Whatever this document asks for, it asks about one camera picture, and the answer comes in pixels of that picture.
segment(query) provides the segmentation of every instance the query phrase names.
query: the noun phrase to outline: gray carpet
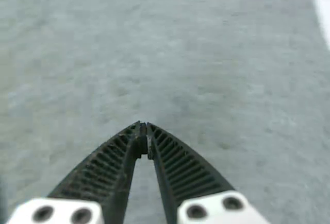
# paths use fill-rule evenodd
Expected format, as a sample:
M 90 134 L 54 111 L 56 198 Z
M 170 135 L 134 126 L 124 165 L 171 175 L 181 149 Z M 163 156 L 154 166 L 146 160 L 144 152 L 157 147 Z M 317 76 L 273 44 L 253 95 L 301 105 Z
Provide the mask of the gray carpet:
M 273 223 L 330 218 L 330 58 L 313 0 L 0 0 L 8 208 L 137 121 L 208 159 Z M 165 223 L 138 161 L 125 223 Z

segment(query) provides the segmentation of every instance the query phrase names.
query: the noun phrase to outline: mounting hole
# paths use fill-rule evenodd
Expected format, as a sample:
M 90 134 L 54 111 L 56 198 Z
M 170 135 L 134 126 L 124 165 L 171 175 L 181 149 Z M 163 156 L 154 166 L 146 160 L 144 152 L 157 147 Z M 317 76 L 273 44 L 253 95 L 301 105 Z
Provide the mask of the mounting hole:
M 243 203 L 236 197 L 227 197 L 223 200 L 223 205 L 227 210 L 240 210 L 243 208 Z
M 43 206 L 39 209 L 37 209 L 37 211 L 35 211 L 35 213 L 33 214 L 33 221 L 34 222 L 44 222 L 47 221 L 48 219 L 50 219 L 50 217 L 52 216 L 54 212 L 53 207 L 51 206 Z
M 79 209 L 72 215 L 71 222 L 73 224 L 86 224 L 92 218 L 92 212 L 89 209 Z
M 187 215 L 192 219 L 200 219 L 206 216 L 206 210 L 200 205 L 193 205 L 187 209 Z

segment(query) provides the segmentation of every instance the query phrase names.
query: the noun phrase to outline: screw hole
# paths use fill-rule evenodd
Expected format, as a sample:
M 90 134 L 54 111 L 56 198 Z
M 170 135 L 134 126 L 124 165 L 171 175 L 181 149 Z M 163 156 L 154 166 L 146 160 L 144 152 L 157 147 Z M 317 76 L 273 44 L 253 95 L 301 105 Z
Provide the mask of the screw hole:
M 192 219 L 200 219 L 206 216 L 206 211 L 200 205 L 193 205 L 188 208 L 187 215 Z
M 50 219 L 54 212 L 53 207 L 51 206 L 44 206 L 39 208 L 33 215 L 33 220 L 35 222 L 44 222 Z
M 240 210 L 243 208 L 243 203 L 235 197 L 227 197 L 223 200 L 223 205 L 227 210 Z
M 86 224 L 91 220 L 92 213 L 89 209 L 79 209 L 73 213 L 71 222 L 73 224 Z

